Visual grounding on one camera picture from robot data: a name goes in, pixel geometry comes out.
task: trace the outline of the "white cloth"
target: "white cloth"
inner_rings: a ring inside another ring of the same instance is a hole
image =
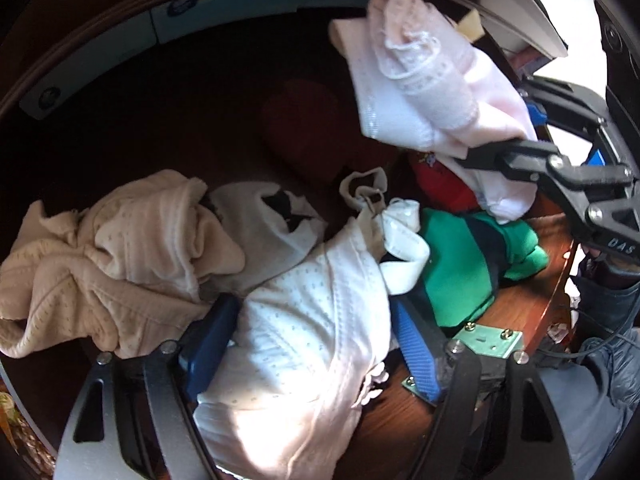
[[[535,184],[456,161],[472,147],[536,139],[524,101],[491,59],[431,4],[370,0],[367,18],[334,20],[330,37],[348,60],[365,136],[435,152],[499,221],[520,218]]]
[[[198,205],[207,185],[160,171],[85,214],[31,204],[0,267],[0,351],[18,358],[91,336],[121,358],[178,339],[209,309],[199,281],[238,272],[244,254]],[[15,320],[27,321],[23,330]]]
[[[326,223],[303,196],[274,182],[236,182],[209,193],[225,232],[244,251],[237,274],[214,274],[200,286],[200,297],[220,292],[245,298],[255,287],[295,267],[322,242]]]
[[[386,208],[368,200],[375,193],[358,188],[348,200],[362,209],[357,219],[244,301],[194,412],[216,464],[237,478],[330,479],[362,405],[388,378],[388,294],[415,285],[429,248],[414,232],[418,204]],[[380,264],[385,245],[405,261]]]

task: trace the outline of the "beige garment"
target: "beige garment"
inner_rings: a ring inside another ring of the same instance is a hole
[[[84,214],[31,204],[0,267],[0,351],[18,358],[91,336],[122,358],[179,338],[209,309],[198,284],[239,272],[244,253],[171,170],[121,186]],[[27,320],[25,330],[14,320]]]

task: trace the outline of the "gray cloth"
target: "gray cloth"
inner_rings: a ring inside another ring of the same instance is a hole
[[[631,328],[640,308],[639,284],[609,290],[582,278],[574,282],[580,290],[581,310],[610,330],[627,319],[623,334],[640,344],[638,332]],[[580,350],[601,342],[592,337]],[[540,368],[539,374],[558,415],[575,480],[588,480],[616,445],[638,406],[640,350],[616,338],[582,360]]]
[[[254,288],[292,269],[323,241],[326,223],[302,196],[274,182],[236,182],[209,194],[225,232],[246,257],[237,274],[213,275],[200,285],[200,298],[212,301],[220,292],[241,298]]]

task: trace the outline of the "silver screw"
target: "silver screw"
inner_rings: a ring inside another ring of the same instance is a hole
[[[447,343],[447,350],[452,354],[460,354],[464,351],[465,344],[460,339],[452,339]]]
[[[164,355],[170,355],[172,353],[174,353],[176,350],[178,349],[178,343],[175,341],[165,341],[164,343],[162,343],[160,345],[160,351],[164,354]]]
[[[564,166],[564,160],[560,156],[549,155],[549,164],[558,170]]]
[[[111,352],[102,352],[98,354],[95,362],[97,362],[100,366],[108,365],[113,359],[113,354]]]
[[[525,365],[529,362],[529,354],[527,354],[524,350],[516,350],[513,353],[513,360],[516,361],[519,365]]]
[[[587,214],[589,215],[589,218],[591,219],[591,221],[594,222],[595,224],[602,221],[602,211],[597,206],[590,205],[589,208],[587,209]]]

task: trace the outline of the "red cloth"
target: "red cloth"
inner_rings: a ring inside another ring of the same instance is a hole
[[[409,162],[418,186],[430,199],[434,209],[449,213],[465,213],[479,209],[474,192],[433,154],[413,152]]]
[[[367,171],[395,160],[398,149],[360,133],[356,109],[340,106],[324,85],[292,79],[262,107],[265,143],[300,176],[330,184],[344,168]]]

